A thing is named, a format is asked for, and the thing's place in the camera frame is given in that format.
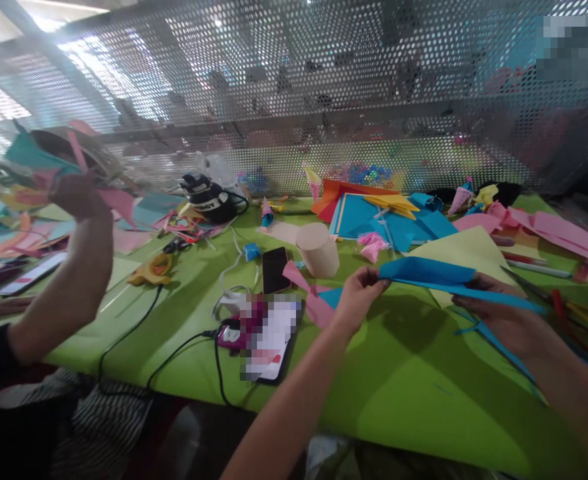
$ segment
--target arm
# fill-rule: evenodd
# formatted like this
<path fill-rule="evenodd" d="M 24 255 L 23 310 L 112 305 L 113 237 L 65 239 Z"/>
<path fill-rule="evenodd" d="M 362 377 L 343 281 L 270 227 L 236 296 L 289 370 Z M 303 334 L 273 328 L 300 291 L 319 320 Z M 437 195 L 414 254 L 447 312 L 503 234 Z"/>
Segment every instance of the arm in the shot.
<path fill-rule="evenodd" d="M 224 480 L 286 479 L 316 429 L 323 403 L 370 304 L 389 286 L 362 267 L 345 283 L 328 328 L 252 423 L 225 468 Z"/>
<path fill-rule="evenodd" d="M 477 274 L 471 287 L 516 295 L 498 280 Z M 456 305 L 476 312 L 536 379 L 550 406 L 565 419 L 588 457 L 588 366 L 538 315 L 465 297 Z"/>
<path fill-rule="evenodd" d="M 113 220 L 91 178 L 61 178 L 51 199 L 74 216 L 77 226 L 67 259 L 8 330 L 10 348 L 22 365 L 42 359 L 94 320 L 112 272 Z"/>

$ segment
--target black cable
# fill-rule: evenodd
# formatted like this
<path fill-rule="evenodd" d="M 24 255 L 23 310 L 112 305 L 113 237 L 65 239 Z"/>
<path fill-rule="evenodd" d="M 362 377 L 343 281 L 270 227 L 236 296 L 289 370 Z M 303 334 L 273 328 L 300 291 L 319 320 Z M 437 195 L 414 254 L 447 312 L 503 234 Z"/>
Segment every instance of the black cable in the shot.
<path fill-rule="evenodd" d="M 148 317 L 148 315 L 152 312 L 152 310 L 154 310 L 154 307 L 156 306 L 156 302 L 158 302 L 159 300 L 159 296 L 161 295 L 161 290 L 163 290 L 163 286 L 159 285 L 157 290 L 156 290 L 156 296 L 154 297 L 154 301 L 152 302 L 152 304 L 149 306 L 149 308 L 147 309 L 147 312 L 145 312 L 144 316 L 136 323 L 136 325 L 132 326 L 128 331 L 126 331 L 124 334 L 122 334 L 120 336 L 120 338 L 118 340 L 116 340 L 116 342 L 112 343 L 101 355 L 101 358 L 99 359 L 99 377 L 97 379 L 97 386 L 99 388 L 99 391 L 105 395 L 106 397 L 133 397 L 136 398 L 138 400 L 146 400 L 149 398 L 149 393 L 146 393 L 145 395 L 138 395 L 136 393 L 128 393 L 128 392 L 108 392 L 107 390 L 105 390 L 101 384 L 101 380 L 103 379 L 103 363 L 105 362 L 105 356 L 114 348 L 116 347 L 120 342 L 122 342 L 122 340 L 124 340 L 125 338 L 127 338 L 128 335 L 130 335 L 132 332 L 134 332 L 134 330 L 136 330 L 138 327 L 141 326 L 141 324 L 145 321 L 145 319 Z"/>
<path fill-rule="evenodd" d="M 161 364 L 160 367 L 158 367 L 156 370 L 154 370 L 154 373 L 152 373 L 148 380 L 147 380 L 147 389 L 151 390 L 151 385 L 152 385 L 152 380 L 154 380 L 154 377 L 156 377 L 156 375 L 163 370 L 163 368 L 165 368 L 165 366 L 174 359 L 174 357 L 176 357 L 179 353 L 181 353 L 181 350 L 184 346 L 186 346 L 188 343 L 190 343 L 192 340 L 196 340 L 199 337 L 208 337 L 211 338 L 211 336 L 213 334 L 217 334 L 216 337 L 214 337 L 214 339 L 216 340 L 216 338 L 218 337 L 218 332 L 216 330 L 208 330 L 208 331 L 204 331 L 204 332 L 200 332 L 197 333 L 196 335 L 194 335 L 193 337 L 188 338 L 187 340 L 185 340 L 182 344 L 180 344 L 178 346 L 178 348 L 176 348 L 176 350 L 174 350 L 172 352 L 172 354 L 165 359 L 165 361 Z"/>
<path fill-rule="evenodd" d="M 245 202 L 245 208 L 243 209 L 243 211 L 242 211 L 242 212 L 240 212 L 240 213 L 237 213 L 237 215 L 242 215 L 242 214 L 244 214 L 244 213 L 247 211 L 247 209 L 249 208 L 249 201 L 248 201 L 248 200 L 247 200 L 245 197 L 243 197 L 243 196 L 239 195 L 238 193 L 230 192 L 229 190 L 225 190 L 225 192 L 226 192 L 228 195 L 232 195 L 232 197 L 240 198 L 241 200 L 243 200 L 243 201 Z"/>
<path fill-rule="evenodd" d="M 219 342 L 217 340 L 219 338 L 219 334 L 225 327 L 226 325 L 221 325 L 217 330 L 216 338 L 214 338 L 214 357 L 216 358 L 216 371 L 219 374 L 219 388 L 221 389 L 221 397 L 228 407 L 236 408 L 225 396 L 225 390 L 223 389 L 223 372 L 221 371 L 221 362 L 219 360 Z"/>

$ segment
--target craft supplies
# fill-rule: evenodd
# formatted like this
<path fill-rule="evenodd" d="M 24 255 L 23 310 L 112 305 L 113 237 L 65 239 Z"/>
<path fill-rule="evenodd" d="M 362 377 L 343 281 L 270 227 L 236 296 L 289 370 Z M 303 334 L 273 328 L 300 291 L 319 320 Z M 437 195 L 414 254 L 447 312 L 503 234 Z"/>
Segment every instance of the craft supplies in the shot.
<path fill-rule="evenodd" d="M 331 278 L 339 269 L 336 242 L 323 223 L 308 223 L 296 235 L 296 246 L 314 278 Z"/>
<path fill-rule="evenodd" d="M 552 277 L 558 278 L 570 278 L 572 274 L 563 270 L 556 270 L 542 265 L 536 265 L 534 263 L 524 263 L 514 260 L 507 260 L 508 264 L 512 267 L 520 268 L 523 270 L 535 271 L 544 275 L 551 275 Z"/>

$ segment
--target paper cone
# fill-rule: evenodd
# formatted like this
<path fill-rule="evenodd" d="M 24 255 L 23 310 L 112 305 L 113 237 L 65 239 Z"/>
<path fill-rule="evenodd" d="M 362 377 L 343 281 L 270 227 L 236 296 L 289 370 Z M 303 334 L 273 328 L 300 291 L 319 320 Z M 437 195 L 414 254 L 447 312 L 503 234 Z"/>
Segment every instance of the paper cone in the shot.
<path fill-rule="evenodd" d="M 470 199 L 472 195 L 473 193 L 470 192 L 470 190 L 464 189 L 463 187 L 458 187 L 456 189 L 456 195 L 454 195 L 454 200 L 452 201 L 452 206 L 447 211 L 447 216 L 450 217 L 458 212 L 458 210 L 466 201 Z"/>

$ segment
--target black smartphone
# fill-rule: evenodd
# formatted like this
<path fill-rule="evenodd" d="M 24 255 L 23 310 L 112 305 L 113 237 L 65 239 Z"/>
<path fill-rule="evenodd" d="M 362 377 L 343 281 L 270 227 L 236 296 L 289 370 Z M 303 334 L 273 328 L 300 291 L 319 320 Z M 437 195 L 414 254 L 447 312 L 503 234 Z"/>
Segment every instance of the black smartphone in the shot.
<path fill-rule="evenodd" d="M 270 250 L 263 254 L 263 293 L 278 293 L 287 290 L 292 282 L 283 276 L 287 264 L 285 247 Z"/>

